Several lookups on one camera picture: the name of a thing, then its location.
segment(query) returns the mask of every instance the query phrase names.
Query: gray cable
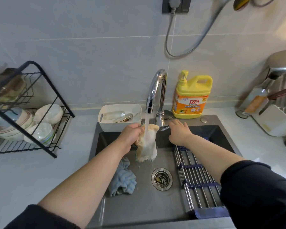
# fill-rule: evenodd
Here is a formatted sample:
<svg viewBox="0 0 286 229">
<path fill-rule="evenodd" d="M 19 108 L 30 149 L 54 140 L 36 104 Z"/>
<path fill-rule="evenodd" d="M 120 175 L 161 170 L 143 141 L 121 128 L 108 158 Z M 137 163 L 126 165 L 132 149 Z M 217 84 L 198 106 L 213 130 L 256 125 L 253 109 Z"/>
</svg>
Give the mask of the gray cable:
<svg viewBox="0 0 286 229">
<path fill-rule="evenodd" d="M 188 52 L 185 52 L 183 54 L 180 54 L 180 55 L 172 55 L 168 48 L 167 48 L 167 41 L 168 41 L 168 36 L 170 34 L 170 29 L 172 27 L 172 23 L 173 23 L 173 19 L 174 19 L 174 16 L 175 16 L 175 11 L 173 11 L 172 9 L 172 13 L 170 15 L 170 24 L 168 26 L 168 30 L 167 30 L 167 34 L 166 34 L 166 38 L 165 38 L 165 50 L 166 52 L 174 57 L 174 58 L 181 58 L 181 57 L 184 57 L 188 54 L 190 54 L 191 52 L 193 52 L 195 49 L 197 49 L 197 47 L 200 45 L 200 43 L 203 41 L 203 39 L 206 37 L 207 33 L 209 32 L 209 30 L 211 29 L 211 27 L 213 26 L 215 20 L 217 19 L 218 15 L 220 14 L 220 12 L 223 10 L 223 8 L 226 6 L 226 4 L 229 2 L 230 0 L 225 0 L 225 2 L 217 9 L 217 11 L 215 12 L 215 14 L 211 17 L 211 19 L 209 20 L 209 22 L 206 24 L 205 28 L 203 29 L 202 31 L 202 34 L 200 35 L 200 37 L 198 38 L 198 40 L 194 43 L 194 46 L 192 49 L 190 49 Z"/>
<path fill-rule="evenodd" d="M 265 6 L 269 5 L 269 4 L 272 3 L 273 1 L 274 1 L 274 0 L 270 0 L 270 1 L 267 2 L 267 3 L 260 5 L 260 4 L 257 4 L 257 3 L 255 2 L 255 0 L 251 0 L 251 5 L 253 5 L 253 6 L 255 6 L 255 7 L 261 8 L 261 7 L 265 7 Z"/>
</svg>

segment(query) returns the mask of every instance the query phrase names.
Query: cream towel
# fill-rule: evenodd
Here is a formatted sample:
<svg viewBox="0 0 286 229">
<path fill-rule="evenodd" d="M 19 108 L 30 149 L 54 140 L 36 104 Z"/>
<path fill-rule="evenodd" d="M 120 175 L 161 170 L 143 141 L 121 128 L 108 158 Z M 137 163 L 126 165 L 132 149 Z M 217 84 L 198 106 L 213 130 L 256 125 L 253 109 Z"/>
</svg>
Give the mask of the cream towel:
<svg viewBox="0 0 286 229">
<path fill-rule="evenodd" d="M 153 161 L 156 158 L 156 133 L 158 130 L 159 126 L 149 124 L 147 136 L 145 136 L 145 132 L 139 134 L 139 138 L 136 141 L 136 145 L 138 146 L 136 151 L 138 162 L 144 162 L 146 160 Z"/>
</svg>

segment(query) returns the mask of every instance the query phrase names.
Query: yellow bottle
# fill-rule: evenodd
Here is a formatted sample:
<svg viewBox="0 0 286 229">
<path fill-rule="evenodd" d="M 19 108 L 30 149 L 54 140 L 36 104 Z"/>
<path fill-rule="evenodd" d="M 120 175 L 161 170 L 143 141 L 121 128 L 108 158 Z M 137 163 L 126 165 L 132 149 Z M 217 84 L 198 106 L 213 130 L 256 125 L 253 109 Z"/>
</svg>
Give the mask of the yellow bottle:
<svg viewBox="0 0 286 229">
<path fill-rule="evenodd" d="M 181 74 L 183 77 L 176 88 L 173 114 L 180 119 L 200 117 L 211 93 L 213 79 L 208 75 L 197 75 L 187 81 L 188 71 L 182 70 Z"/>
</svg>

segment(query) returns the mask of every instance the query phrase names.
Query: gray sink basin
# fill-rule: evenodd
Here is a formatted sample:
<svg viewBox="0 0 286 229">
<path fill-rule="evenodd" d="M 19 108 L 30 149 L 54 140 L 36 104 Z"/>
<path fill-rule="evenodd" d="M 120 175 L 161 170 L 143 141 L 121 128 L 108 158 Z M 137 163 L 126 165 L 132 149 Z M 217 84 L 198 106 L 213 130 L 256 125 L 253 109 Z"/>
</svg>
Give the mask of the gray sink basin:
<svg viewBox="0 0 286 229">
<path fill-rule="evenodd" d="M 207 123 L 202 123 L 199 119 L 181 121 L 187 122 L 193 134 L 207 137 L 211 142 L 233 153 L 240 154 L 218 117 L 216 115 L 203 117 L 207 119 Z M 94 147 L 96 147 L 95 154 L 98 154 L 113 142 L 119 134 L 119 132 L 100 132 L 97 142 L 94 142 Z M 126 157 L 130 161 L 128 169 L 137 177 L 135 191 L 130 195 L 122 194 L 115 197 L 110 197 L 109 192 L 106 191 L 88 228 L 125 227 L 192 219 L 188 214 L 190 209 L 185 191 L 179 179 L 173 152 L 174 147 L 168 140 L 169 135 L 170 129 L 157 132 L 156 144 L 158 155 L 153 162 L 147 161 L 138 163 L 135 155 L 136 146 L 131 147 Z M 189 165 L 188 158 L 192 164 L 195 164 L 191 153 L 189 153 L 188 157 L 186 154 L 183 154 L 183 157 L 185 159 L 185 165 Z M 164 168 L 171 174 L 170 181 L 172 185 L 166 191 L 160 191 L 152 184 L 152 174 L 154 170 L 158 168 Z M 190 190 L 194 208 L 206 208 L 207 203 L 209 203 L 209 207 L 222 206 L 218 193 L 220 187 L 218 187 L 218 189 L 216 189 L 215 186 L 210 188 L 211 189 L 204 187 L 204 193 L 201 188 L 196 189 L 196 194 L 200 199 L 200 205 L 198 204 L 194 190 Z"/>
</svg>

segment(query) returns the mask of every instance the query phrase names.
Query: countertop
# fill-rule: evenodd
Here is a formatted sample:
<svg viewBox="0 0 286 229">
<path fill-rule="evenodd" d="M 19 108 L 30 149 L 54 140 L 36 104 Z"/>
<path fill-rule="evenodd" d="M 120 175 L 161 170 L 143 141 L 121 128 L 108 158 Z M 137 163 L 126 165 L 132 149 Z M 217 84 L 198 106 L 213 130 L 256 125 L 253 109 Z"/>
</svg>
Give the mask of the countertop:
<svg viewBox="0 0 286 229">
<path fill-rule="evenodd" d="M 0 229 L 94 156 L 91 146 L 97 114 L 89 110 L 74 113 L 76 117 L 68 126 L 56 159 L 43 150 L 0 154 Z M 267 135 L 252 118 L 238 118 L 234 108 L 209 108 L 203 114 L 219 117 L 243 157 L 264 162 L 286 178 L 286 147 L 282 138 Z M 183 228 L 191 228 L 191 222 L 182 223 Z M 223 223 L 222 219 L 214 220 L 211 226 L 204 225 L 203 220 L 199 224 L 200 228 L 233 225 L 231 220 Z"/>
</svg>

